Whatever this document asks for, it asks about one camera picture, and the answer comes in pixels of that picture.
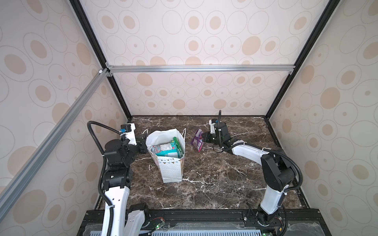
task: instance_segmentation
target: black frame rail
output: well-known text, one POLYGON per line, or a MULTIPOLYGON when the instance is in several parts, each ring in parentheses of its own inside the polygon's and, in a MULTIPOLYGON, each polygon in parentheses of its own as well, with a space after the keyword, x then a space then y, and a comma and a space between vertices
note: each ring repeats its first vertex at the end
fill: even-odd
POLYGON ((270 106, 268 112, 266 113, 265 117, 269 120, 272 116, 273 112, 276 110, 278 104, 280 103, 281 99, 283 98, 284 94, 286 93, 287 89, 289 88, 292 80, 300 70, 302 64, 306 60, 308 54, 310 53, 311 49, 313 48, 314 44, 316 43, 317 39, 319 38, 320 34, 322 33, 324 27, 326 26, 329 18, 332 16, 334 10, 336 9, 337 5, 339 4, 340 0, 330 0, 325 7, 322 15, 320 16, 318 22, 315 25, 314 30, 311 32, 310 37, 308 38, 305 46, 303 47, 301 53, 299 54, 297 60, 295 61, 294 65, 295 68, 291 74, 288 75, 285 82, 283 83, 280 91, 278 92, 276 98, 274 99, 272 105, 270 106))
MULTIPOLYGON (((76 15, 77 15, 77 18, 79 19, 80 21, 80 24, 89 40, 89 43, 91 44, 99 62, 100 62, 100 65, 103 67, 103 68, 107 68, 108 71, 109 71, 109 68, 107 66, 107 63, 106 63, 106 58, 104 56, 104 53, 102 52, 102 49, 100 47, 100 44, 98 43, 97 41, 97 38, 95 36, 95 33, 93 32, 93 29, 89 23, 89 20, 87 18, 87 15, 85 14, 84 12, 84 9, 80 3, 79 0, 70 0, 70 3, 72 5, 72 8, 73 10, 75 11, 76 15)), ((121 94, 121 91, 117 85, 117 82, 116 80, 114 79, 114 76, 112 73, 110 73, 110 77, 108 77, 108 80, 109 80, 109 83, 110 83, 110 86, 112 87, 117 99, 118 99, 118 102, 123 110, 123 112, 125 113, 126 117, 127 117, 127 120, 128 122, 130 122, 132 120, 132 115, 129 111, 129 108, 127 107, 126 105, 126 102, 121 94)))

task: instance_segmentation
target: gift bag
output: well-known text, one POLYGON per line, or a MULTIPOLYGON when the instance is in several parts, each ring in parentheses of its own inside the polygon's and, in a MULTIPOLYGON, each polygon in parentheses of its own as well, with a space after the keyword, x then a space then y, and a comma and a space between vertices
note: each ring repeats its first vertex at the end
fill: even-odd
POLYGON ((166 131, 155 131, 148 135, 146 145, 155 164, 158 166, 164 183, 180 182, 183 179, 184 159, 185 159, 185 136, 186 128, 181 134, 177 129, 166 131), (184 155, 181 158, 157 156, 151 152, 153 145, 161 145, 169 143, 173 137, 178 139, 178 142, 183 149, 184 155))

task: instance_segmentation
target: white robotic arm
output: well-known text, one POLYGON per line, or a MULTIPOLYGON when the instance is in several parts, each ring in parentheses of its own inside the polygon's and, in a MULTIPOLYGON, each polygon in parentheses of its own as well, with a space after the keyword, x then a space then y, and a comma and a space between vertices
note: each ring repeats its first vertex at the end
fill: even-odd
POLYGON ((219 145, 223 151, 248 158, 263 167, 267 186, 256 216, 259 224, 269 225, 287 195, 289 184, 295 178, 294 167, 290 161, 281 158, 286 157, 283 150, 259 148, 243 140, 232 138, 226 124, 220 122, 220 115, 218 119, 209 120, 209 125, 210 131, 202 134, 205 142, 219 145))

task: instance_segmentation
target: marbled tabletop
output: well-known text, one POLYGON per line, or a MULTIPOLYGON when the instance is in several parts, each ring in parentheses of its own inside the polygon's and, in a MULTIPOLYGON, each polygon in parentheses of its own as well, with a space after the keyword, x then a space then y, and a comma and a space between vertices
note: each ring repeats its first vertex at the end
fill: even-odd
MULTIPOLYGON (((134 117, 135 134, 145 129, 176 128, 186 131, 186 154, 183 181, 163 183, 158 167, 149 154, 140 154, 133 170, 127 205, 146 202, 150 209, 246 209, 246 201, 257 208, 266 189, 259 164, 229 153, 215 153, 212 144, 204 143, 201 152, 190 144, 198 128, 209 130, 214 117, 134 117)), ((222 116, 232 137, 261 147, 275 146, 264 120, 260 117, 222 116)), ((297 194, 289 191, 286 208, 302 208, 297 194)))

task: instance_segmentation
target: wallpaper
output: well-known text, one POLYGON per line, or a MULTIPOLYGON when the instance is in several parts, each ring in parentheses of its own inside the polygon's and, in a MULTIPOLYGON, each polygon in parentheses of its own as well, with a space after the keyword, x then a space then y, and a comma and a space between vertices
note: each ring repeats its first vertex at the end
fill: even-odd
POLYGON ((82 0, 111 65, 294 63, 327 0, 82 0))
MULTIPOLYGON (((62 0, 0 1, 0 192, 98 73, 75 15, 62 0)), ((85 123, 125 122, 107 81, 0 224, 0 235, 75 236, 97 200, 102 158, 85 123)), ((115 138, 95 129, 102 143, 115 138)))
POLYGON ((115 73, 132 115, 265 115, 287 71, 115 73))
POLYGON ((378 232, 378 0, 337 9, 271 118, 333 236, 378 232))
POLYGON ((98 71, 65 1, 0 1, 0 192, 98 71))
MULTIPOLYGON (((0 223, 0 236, 76 236, 97 202, 102 156, 87 129, 95 120, 119 129, 127 122, 105 79, 0 223)), ((102 146, 119 135, 99 126, 102 146)))

